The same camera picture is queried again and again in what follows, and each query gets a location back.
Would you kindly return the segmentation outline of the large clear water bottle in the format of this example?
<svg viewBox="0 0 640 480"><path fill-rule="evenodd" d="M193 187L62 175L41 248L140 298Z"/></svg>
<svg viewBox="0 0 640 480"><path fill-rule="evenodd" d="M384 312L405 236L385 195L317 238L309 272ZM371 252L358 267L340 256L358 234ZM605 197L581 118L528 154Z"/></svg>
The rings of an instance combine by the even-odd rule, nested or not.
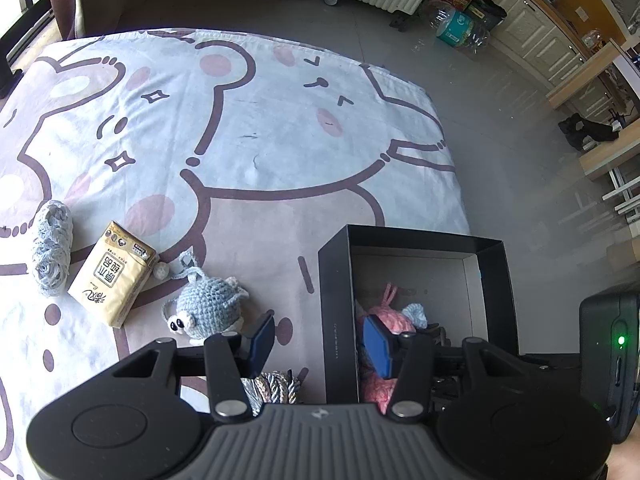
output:
<svg viewBox="0 0 640 480"><path fill-rule="evenodd" d="M488 45L489 32L486 27L450 3L440 0L430 3L427 19L436 37L450 47L477 53Z"/></svg>

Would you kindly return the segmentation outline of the black shoes on floor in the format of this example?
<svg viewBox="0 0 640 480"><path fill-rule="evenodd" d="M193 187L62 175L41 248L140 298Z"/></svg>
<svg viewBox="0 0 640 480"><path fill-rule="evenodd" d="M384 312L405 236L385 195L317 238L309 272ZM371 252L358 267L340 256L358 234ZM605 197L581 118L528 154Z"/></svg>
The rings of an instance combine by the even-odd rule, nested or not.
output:
<svg viewBox="0 0 640 480"><path fill-rule="evenodd" d="M613 142L618 139L618 133L611 125L600 124L583 118L574 113L569 118L562 120L558 126L565 136L568 144L577 151L582 151L587 136L596 142Z"/></svg>

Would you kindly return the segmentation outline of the black bin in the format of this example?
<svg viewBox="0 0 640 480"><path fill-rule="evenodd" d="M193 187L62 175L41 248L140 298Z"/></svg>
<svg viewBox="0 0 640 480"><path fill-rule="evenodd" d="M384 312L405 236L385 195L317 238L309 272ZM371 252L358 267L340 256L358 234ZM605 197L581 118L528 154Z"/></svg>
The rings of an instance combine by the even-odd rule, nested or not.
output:
<svg viewBox="0 0 640 480"><path fill-rule="evenodd" d="M482 24L488 32L492 32L508 15L502 6L494 3L494 0L472 0L464 13Z"/></svg>

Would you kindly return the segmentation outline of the cream kitchen cabinets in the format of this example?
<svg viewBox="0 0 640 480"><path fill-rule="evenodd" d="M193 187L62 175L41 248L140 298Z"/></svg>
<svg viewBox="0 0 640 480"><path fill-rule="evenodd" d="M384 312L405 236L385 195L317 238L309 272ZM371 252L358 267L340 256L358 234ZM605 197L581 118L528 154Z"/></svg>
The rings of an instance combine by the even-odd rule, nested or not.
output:
<svg viewBox="0 0 640 480"><path fill-rule="evenodd" d="M574 75L610 41L627 40L605 0L492 0L506 18L491 44L550 91Z"/></svg>

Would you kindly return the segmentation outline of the cartoon bear bed sheet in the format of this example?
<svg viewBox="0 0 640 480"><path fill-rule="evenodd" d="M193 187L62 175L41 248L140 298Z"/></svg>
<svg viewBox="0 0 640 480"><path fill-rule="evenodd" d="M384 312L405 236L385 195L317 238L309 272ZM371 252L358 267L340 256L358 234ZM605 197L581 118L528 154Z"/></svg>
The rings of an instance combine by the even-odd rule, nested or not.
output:
<svg viewBox="0 0 640 480"><path fill-rule="evenodd" d="M318 253L348 224L466 233L428 94L381 67L245 32L157 29L46 47L1 109L1 474L28 479L40 408L168 334L182 283L148 281L125 324L27 271L34 217L60 200L80 268L116 222L163 262L203 270L270 312L268 365L324 398Z"/></svg>

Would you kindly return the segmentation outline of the wooden counter post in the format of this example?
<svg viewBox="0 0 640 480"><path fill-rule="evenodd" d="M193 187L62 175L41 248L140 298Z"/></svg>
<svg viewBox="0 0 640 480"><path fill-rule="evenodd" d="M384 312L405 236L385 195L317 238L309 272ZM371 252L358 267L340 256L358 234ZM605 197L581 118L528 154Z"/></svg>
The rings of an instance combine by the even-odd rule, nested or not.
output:
<svg viewBox="0 0 640 480"><path fill-rule="evenodd" d="M624 50L614 40L605 44L597 53L568 75L558 86L547 94L547 100L555 110L569 100L581 88L600 76Z"/></svg>

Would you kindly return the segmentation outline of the light blue yarn bundle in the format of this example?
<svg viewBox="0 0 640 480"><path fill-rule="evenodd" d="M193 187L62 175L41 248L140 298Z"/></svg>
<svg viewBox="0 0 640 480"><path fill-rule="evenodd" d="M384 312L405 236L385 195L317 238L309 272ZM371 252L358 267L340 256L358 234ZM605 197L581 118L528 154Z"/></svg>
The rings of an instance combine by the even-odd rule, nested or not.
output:
<svg viewBox="0 0 640 480"><path fill-rule="evenodd" d="M70 208L59 200L49 200L37 212L32 228L29 274L44 296L61 296L70 275L73 244Z"/></svg>

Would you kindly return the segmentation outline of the black window railing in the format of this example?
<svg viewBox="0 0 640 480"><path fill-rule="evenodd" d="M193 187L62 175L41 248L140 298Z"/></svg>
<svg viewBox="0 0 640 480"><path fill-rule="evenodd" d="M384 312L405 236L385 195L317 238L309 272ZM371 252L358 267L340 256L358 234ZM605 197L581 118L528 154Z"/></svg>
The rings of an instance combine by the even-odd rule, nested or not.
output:
<svg viewBox="0 0 640 480"><path fill-rule="evenodd" d="M51 0L1 0L1 99L23 76L12 64L52 18Z"/></svg>

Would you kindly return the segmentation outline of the grey crochet mouse toy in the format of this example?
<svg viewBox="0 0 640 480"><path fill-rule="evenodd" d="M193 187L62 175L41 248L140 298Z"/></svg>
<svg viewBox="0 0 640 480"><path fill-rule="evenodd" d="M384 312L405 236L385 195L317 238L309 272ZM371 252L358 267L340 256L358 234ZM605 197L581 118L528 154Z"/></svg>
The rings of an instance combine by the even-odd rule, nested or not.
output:
<svg viewBox="0 0 640 480"><path fill-rule="evenodd" d="M248 291L234 276L207 275L192 248L182 252L178 260L180 268L176 272L168 263L160 261L152 271L158 280L185 278L188 281L179 296L166 301L162 307L168 330L188 336L191 344L202 344L216 334L239 333L244 324L242 303L250 298Z"/></svg>

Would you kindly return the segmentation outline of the pink crochet bunny doll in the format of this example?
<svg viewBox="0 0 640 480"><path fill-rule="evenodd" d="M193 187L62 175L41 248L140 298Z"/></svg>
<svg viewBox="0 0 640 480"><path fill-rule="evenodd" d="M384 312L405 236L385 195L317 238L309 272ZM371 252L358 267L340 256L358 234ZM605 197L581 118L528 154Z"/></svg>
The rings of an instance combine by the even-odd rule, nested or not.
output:
<svg viewBox="0 0 640 480"><path fill-rule="evenodd" d="M392 302L398 287L388 283L380 303L357 318L357 339L360 374L360 400L374 403L386 413L402 364L400 336L427 328L422 304L408 304L395 310Z"/></svg>

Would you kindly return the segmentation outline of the yellow tissue pack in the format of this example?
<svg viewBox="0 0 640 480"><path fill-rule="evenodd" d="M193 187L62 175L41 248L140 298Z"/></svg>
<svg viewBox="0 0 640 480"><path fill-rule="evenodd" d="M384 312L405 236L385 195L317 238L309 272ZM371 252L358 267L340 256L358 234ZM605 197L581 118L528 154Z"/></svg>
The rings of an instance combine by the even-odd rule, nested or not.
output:
<svg viewBox="0 0 640 480"><path fill-rule="evenodd" d="M111 222L68 293L84 308L101 310L108 326L121 328L157 261L155 249Z"/></svg>

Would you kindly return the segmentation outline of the black cardboard box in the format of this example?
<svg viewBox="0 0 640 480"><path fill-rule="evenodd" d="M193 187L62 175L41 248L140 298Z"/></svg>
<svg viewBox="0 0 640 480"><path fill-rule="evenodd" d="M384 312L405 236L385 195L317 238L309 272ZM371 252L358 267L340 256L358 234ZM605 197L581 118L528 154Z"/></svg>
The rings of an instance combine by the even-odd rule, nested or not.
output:
<svg viewBox="0 0 640 480"><path fill-rule="evenodd" d="M506 246L432 231L344 226L318 252L326 402L360 399L358 330L387 306L425 318L457 346L483 338L520 352Z"/></svg>

